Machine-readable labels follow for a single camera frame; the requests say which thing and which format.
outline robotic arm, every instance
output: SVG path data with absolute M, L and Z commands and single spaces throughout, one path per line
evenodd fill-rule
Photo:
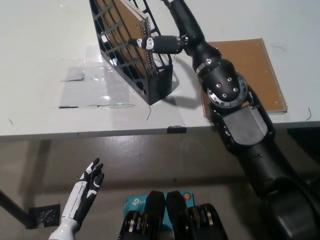
M 104 179 L 103 164 L 94 160 L 75 183 L 64 207 L 60 226 L 50 235 L 49 240 L 75 240 L 75 234 L 91 208 Z
M 261 199 L 260 215 L 271 239 L 320 239 L 320 200 L 274 142 L 273 123 L 258 96 L 232 62 L 206 42 L 184 0 L 163 2 L 180 36 L 132 39 L 129 43 L 153 53 L 185 50 L 192 57 L 193 70 L 210 100 L 212 122 Z

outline white table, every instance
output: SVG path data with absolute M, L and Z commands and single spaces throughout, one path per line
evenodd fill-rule
M 148 2 L 161 33 L 179 34 L 163 2 Z M 288 104 L 288 113 L 271 116 L 277 128 L 320 126 L 320 1 L 186 3 L 207 41 L 264 39 Z M 4 1 L 0 46 L 0 140 L 160 134 L 169 126 L 187 127 L 187 132 L 210 128 L 191 59 L 184 53 L 173 60 L 178 87 L 171 97 L 177 106 L 162 100 L 149 107 L 101 62 L 89 0 Z M 121 89 L 123 99 L 114 92 L 104 97 L 134 106 L 59 109 L 70 84 L 63 81 L 70 69 L 81 68 L 103 68 L 105 87 Z

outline robotic finger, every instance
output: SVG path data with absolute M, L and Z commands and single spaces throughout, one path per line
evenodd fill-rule
M 102 163 L 96 158 L 85 169 L 75 183 L 64 207 L 60 226 L 50 235 L 49 240 L 74 240 L 75 234 L 90 210 L 104 179 Z

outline spiral notebook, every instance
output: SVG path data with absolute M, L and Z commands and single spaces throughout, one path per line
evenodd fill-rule
M 252 87 L 269 114 L 284 114 L 288 111 L 278 79 L 269 59 L 262 38 L 209 42 L 218 48 L 223 58 L 230 60 Z M 203 111 L 210 115 L 209 99 L 201 87 Z
M 112 48 L 119 47 L 116 51 L 121 53 L 119 57 L 124 58 L 123 62 L 141 60 L 142 64 L 137 63 L 135 67 L 143 78 L 152 76 L 156 71 L 153 54 L 126 44 L 129 39 L 151 36 L 149 17 L 129 0 L 95 0 L 95 2 L 101 11 L 108 8 L 102 15 L 102 22 L 105 28 L 113 30 L 105 36 L 106 41 Z

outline clear plastic sheet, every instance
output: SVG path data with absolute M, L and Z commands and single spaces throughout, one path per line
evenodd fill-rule
M 69 67 L 60 108 L 142 107 L 148 104 L 102 59 L 97 48 L 87 49 L 80 66 Z

